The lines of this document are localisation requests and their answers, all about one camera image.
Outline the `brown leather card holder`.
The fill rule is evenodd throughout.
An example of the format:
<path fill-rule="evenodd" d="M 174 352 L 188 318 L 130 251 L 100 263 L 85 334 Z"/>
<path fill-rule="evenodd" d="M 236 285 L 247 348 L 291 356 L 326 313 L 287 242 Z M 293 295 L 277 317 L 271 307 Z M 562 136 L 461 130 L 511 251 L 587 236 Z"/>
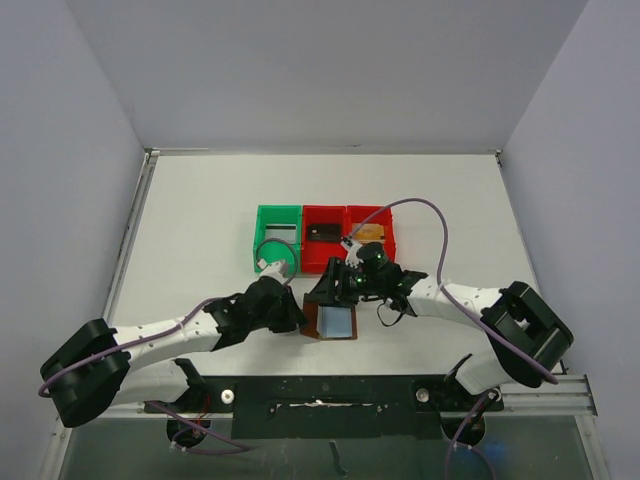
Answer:
<path fill-rule="evenodd" d="M 307 324 L 300 333 L 319 341 L 356 340 L 357 317 L 353 307 L 322 306 L 305 303 L 303 313 Z"/>

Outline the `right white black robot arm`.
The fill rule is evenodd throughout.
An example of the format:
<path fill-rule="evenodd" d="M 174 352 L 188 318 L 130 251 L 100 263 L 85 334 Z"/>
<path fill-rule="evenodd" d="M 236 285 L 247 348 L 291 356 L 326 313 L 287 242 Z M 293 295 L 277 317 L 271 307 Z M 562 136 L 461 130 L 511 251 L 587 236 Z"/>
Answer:
<path fill-rule="evenodd" d="M 332 258 L 303 300 L 344 308 L 382 301 L 401 318 L 434 317 L 484 332 L 489 349 L 454 367 L 454 377 L 445 384 L 446 399 L 459 409 L 469 408 L 484 391 L 510 381 L 529 388 L 556 384 L 553 369 L 574 342 L 564 322 L 521 281 L 506 288 L 470 287 L 440 283 L 434 276 L 389 261 L 367 260 L 354 268 Z"/>

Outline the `silver credit card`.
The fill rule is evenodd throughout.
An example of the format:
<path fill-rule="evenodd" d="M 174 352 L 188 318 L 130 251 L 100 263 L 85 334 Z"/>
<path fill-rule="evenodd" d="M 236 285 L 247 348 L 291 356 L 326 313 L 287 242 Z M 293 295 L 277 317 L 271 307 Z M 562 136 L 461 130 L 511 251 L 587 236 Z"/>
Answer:
<path fill-rule="evenodd" d="M 296 224 L 267 224 L 264 239 L 277 239 L 289 244 L 298 242 L 298 227 Z"/>

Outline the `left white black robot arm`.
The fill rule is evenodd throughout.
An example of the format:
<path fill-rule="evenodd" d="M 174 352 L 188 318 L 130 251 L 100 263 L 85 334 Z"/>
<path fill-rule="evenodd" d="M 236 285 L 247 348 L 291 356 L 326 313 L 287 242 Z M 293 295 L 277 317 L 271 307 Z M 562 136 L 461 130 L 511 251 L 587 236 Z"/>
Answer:
<path fill-rule="evenodd" d="M 52 400 L 68 428 L 119 404 L 159 401 L 190 411 L 204 395 L 190 354 L 238 345 L 257 330 L 289 333 L 306 323 L 291 287 L 271 277 L 243 293 L 205 299 L 174 319 L 130 327 L 94 319 L 41 366 L 38 394 Z"/>

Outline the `green plastic bin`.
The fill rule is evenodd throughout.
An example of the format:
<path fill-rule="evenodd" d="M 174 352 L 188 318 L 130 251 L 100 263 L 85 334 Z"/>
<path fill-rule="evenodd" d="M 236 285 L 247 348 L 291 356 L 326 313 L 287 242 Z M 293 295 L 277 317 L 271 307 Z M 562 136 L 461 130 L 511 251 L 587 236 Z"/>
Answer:
<path fill-rule="evenodd" d="M 267 262 L 286 260 L 290 265 L 289 272 L 295 271 L 295 266 L 300 262 L 302 218 L 301 205 L 259 205 L 257 207 L 253 242 L 254 270 L 256 272 L 258 272 L 256 264 L 260 259 L 265 259 Z M 298 242 L 289 244 L 277 239 L 265 240 L 265 227 L 272 223 L 296 224 Z"/>

